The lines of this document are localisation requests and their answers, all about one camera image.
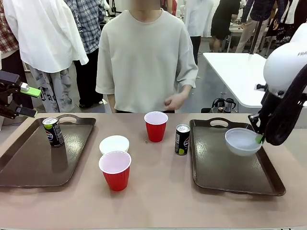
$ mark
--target plastic tray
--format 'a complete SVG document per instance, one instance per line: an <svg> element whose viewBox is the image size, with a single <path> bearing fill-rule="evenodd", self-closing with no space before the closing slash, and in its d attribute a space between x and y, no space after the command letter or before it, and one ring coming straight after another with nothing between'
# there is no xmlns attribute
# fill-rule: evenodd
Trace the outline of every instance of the plastic tray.
<svg viewBox="0 0 307 230"><path fill-rule="evenodd" d="M212 125L212 121L223 121L227 126ZM224 118L190 121L195 184L204 189L239 194L284 195L284 184L263 148L249 157L237 156L228 149L225 132L235 127L252 130L249 124Z"/></svg>
<svg viewBox="0 0 307 230"><path fill-rule="evenodd" d="M67 183L95 125L95 118L60 122L65 144L52 148L42 122L36 119L0 158L1 187L51 187Z"/></svg>

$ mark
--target plaid shirt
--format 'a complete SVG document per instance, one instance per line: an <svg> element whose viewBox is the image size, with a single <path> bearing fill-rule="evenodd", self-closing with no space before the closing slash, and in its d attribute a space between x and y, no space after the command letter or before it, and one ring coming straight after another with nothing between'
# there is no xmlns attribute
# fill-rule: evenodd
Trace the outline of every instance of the plaid shirt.
<svg viewBox="0 0 307 230"><path fill-rule="evenodd" d="M2 0L0 0L0 51L5 54L18 48L18 41L11 32L9 24L5 19L4 7Z"/></svg>
<svg viewBox="0 0 307 230"><path fill-rule="evenodd" d="M99 23L106 14L102 0L64 0L70 8L87 54L98 49L101 29Z"/></svg>
<svg viewBox="0 0 307 230"><path fill-rule="evenodd" d="M248 13L250 12L252 6L253 9L251 10L250 13L250 17L252 18L252 20L254 21L267 20L271 15L274 3L275 0L248 0L241 18L241 22L246 23ZM277 20L278 23L280 23L285 9L284 0L277 0L277 4L278 4Z"/></svg>

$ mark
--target soda can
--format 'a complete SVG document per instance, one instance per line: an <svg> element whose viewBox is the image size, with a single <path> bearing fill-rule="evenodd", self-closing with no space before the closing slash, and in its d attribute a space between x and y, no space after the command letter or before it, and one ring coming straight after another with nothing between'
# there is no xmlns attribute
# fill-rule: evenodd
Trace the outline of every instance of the soda can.
<svg viewBox="0 0 307 230"><path fill-rule="evenodd" d="M56 117L49 117L43 120L43 125L52 147L60 147L64 144L64 137Z"/></svg>
<svg viewBox="0 0 307 230"><path fill-rule="evenodd" d="M180 155L186 155L189 149L190 127L179 125L176 128L175 152Z"/></svg>

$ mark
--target cable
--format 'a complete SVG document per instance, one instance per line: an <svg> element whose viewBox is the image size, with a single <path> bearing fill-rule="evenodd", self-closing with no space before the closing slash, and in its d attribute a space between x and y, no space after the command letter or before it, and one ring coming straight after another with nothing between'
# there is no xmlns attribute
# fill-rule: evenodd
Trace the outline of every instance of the cable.
<svg viewBox="0 0 307 230"><path fill-rule="evenodd" d="M307 95L307 64L300 70L283 97L282 103L276 108L265 129L267 142L281 145L292 132Z"/></svg>

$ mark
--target person's hand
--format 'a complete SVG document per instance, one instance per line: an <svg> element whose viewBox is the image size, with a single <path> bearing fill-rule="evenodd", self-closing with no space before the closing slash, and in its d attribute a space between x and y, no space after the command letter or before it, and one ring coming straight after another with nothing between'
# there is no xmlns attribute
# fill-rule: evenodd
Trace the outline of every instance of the person's hand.
<svg viewBox="0 0 307 230"><path fill-rule="evenodd" d="M180 109L186 100L187 96L184 93L177 93L165 100L165 110L177 110Z"/></svg>
<svg viewBox="0 0 307 230"><path fill-rule="evenodd" d="M246 23L241 24L241 29L244 30Z"/></svg>
<svg viewBox="0 0 307 230"><path fill-rule="evenodd" d="M278 26L279 26L278 21L277 21L277 19L275 19L273 30L277 30Z"/></svg>

